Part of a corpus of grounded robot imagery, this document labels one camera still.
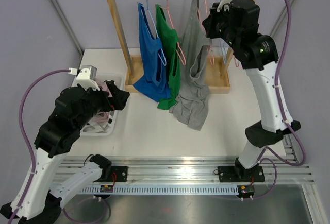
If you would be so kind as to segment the pink tank top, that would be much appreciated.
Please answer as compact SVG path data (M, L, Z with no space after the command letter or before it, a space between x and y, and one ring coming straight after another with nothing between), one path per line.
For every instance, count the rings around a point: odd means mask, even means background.
M106 82L101 82L98 79L96 80L96 82L97 82L100 90L110 94L110 91L109 91L109 88L108 88ZM96 126L96 125L105 126L107 124L111 124L112 120L113 120L113 116L109 112L99 112L92 118L92 120L90 120L87 123L87 125L90 125L90 126Z

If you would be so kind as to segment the light blue hanger of pink top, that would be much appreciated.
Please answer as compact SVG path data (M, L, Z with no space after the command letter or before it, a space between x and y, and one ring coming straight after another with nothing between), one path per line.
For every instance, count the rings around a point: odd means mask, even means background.
M227 50L225 47L225 42L223 39L219 39L219 43L220 43L220 50L221 50L221 53L223 56L223 62L224 62L224 65L226 65L227 64L227 57L226 57Z

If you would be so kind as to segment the pink hanger of grey top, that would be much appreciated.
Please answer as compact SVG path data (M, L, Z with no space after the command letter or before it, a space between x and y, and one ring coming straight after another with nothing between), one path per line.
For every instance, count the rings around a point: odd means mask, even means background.
M208 18L208 16L210 15L210 11L208 9L208 0L204 0L204 7L205 7L205 15L206 15L206 18ZM206 32L206 28L204 28L203 26L203 20L202 20L202 17L201 17L201 13L200 13L200 10L199 10L199 3L197 3L197 18L200 22L200 27L203 29L203 31L205 32L204 36L204 41L205 42L206 40L209 42L209 44L207 45L203 45L202 46L202 49L207 52L207 59L209 59L209 62L211 64L211 66L214 66L215 65L215 56L213 54L213 49L212 49L212 43L210 41L210 38L207 38L207 32Z

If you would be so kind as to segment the black white striped tank top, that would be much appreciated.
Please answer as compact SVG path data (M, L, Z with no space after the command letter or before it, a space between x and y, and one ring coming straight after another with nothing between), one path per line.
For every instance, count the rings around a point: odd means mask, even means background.
M85 133L105 133L110 128L113 116L107 114L97 115L90 120L83 128Z

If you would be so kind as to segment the green tank top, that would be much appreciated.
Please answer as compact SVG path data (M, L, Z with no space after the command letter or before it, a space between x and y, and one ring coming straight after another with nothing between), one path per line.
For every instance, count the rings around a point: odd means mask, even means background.
M162 42L164 55L166 57L166 77L170 89L170 96L161 99L158 104L158 109L169 110L176 105L176 98L179 94L181 75L180 75L180 59L178 56L179 41L177 32L174 28L170 28L166 22L164 10L159 4L156 8L156 29L159 38Z

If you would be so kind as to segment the pink hanger of green top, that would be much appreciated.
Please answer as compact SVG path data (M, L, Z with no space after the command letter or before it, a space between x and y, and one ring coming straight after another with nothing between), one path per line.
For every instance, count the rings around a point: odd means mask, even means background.
M169 18L172 29L175 29L174 25L173 25L172 18L171 18L171 14L170 14L169 0L166 0L166 7L163 8L163 9L167 11L168 18ZM179 56L179 59L180 59L182 65L185 66L186 65L186 57L185 57L184 52L183 52L183 50L180 46L179 41L177 41L176 45L177 45L176 53Z

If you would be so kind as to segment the grey tank top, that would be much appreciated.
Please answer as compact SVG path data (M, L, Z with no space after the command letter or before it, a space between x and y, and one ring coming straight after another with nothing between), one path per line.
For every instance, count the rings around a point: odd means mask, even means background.
M186 65L180 67L180 90L169 110L181 123L200 131L209 111L210 89L205 82L211 39L199 19L199 0L191 0L188 20L180 38Z

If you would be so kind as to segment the pink hanger of striped top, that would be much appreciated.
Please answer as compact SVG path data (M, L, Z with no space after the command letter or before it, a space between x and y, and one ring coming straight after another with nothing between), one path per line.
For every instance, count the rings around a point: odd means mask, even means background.
M233 58L234 58L235 67L238 68L240 66L240 62L238 61L235 55L233 55Z

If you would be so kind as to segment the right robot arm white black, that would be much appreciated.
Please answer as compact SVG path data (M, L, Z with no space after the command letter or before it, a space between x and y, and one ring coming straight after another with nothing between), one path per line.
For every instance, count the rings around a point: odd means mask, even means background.
M247 143L233 166L240 181L257 172L258 158L266 147L301 128L286 104L278 102L278 53L274 40L258 31L259 13L260 7L254 0L232 0L223 6L216 2L202 22L208 38L221 38L233 50L253 85L260 109L261 120L245 129Z

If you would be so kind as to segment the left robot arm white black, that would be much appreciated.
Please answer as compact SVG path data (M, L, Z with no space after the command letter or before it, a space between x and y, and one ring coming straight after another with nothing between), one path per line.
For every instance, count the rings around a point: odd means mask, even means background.
M55 108L39 129L34 142L37 160L14 201L1 207L9 221L20 223L54 223L65 205L94 181L111 177L112 162L96 154L81 171L58 188L52 187L56 171L81 129L99 112L123 110L130 93L107 81L108 91L84 89L81 85L64 89L55 100Z

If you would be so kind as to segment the blue tank top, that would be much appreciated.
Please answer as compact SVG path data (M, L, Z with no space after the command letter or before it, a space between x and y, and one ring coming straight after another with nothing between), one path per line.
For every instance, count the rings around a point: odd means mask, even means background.
M133 86L140 93L155 102L171 97L171 91L166 77L166 61L162 52L162 43L154 37L150 29L145 8L138 3L139 44L143 65L143 75Z

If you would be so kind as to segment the light blue hanger left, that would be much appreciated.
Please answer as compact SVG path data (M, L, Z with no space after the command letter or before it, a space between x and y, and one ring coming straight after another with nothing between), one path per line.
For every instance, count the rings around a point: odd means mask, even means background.
M156 24L155 24L155 21L153 19L153 16L152 16L152 13L151 13L151 10L150 10L149 0L146 0L146 5L147 5L147 11L149 12L150 18L152 20L152 23L153 23L153 26L154 26L154 29L155 29L156 39L159 39L159 35L158 35L158 32L157 32ZM167 66L167 61L166 61L166 57L165 57L164 51L163 51L162 48L160 49L160 51L161 51L162 56L160 54L158 54L158 56L160 57L160 60L161 60L162 64L164 66Z

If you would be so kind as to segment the white plastic basket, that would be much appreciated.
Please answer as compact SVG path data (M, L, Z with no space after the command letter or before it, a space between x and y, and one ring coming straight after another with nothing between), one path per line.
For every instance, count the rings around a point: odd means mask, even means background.
M120 90L124 90L124 77L123 77L123 75L120 75L120 74L117 74L117 73L97 73L96 74L96 80L97 79L101 82L104 82L104 81L107 81L107 80L113 80ZM109 113L113 116L113 120L112 120L110 128L107 130L107 132L105 132L105 133L85 133L85 132L83 132L83 129L82 129L81 132L80 132L80 136L101 137L101 136L108 136L108 135L112 134L112 132L114 130L114 127L115 127L115 124L116 124L118 111L114 110L114 111L110 111Z

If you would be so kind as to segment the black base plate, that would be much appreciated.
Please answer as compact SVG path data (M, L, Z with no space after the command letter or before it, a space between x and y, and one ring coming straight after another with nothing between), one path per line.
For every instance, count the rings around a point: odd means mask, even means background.
M250 169L238 166L218 166L213 173L219 177L219 181L222 183L265 182L263 168L260 165Z
M101 182L127 182L128 167L127 166L111 166L107 169L102 177Z

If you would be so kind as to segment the aluminium rail frame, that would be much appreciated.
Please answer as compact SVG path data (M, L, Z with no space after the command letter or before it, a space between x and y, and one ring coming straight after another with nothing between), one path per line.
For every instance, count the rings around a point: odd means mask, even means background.
M214 137L170 141L165 137L82 137L59 166L54 182L63 182L82 168L89 154L102 154L115 166L127 166L133 184L217 184L218 166L232 165L245 141Z

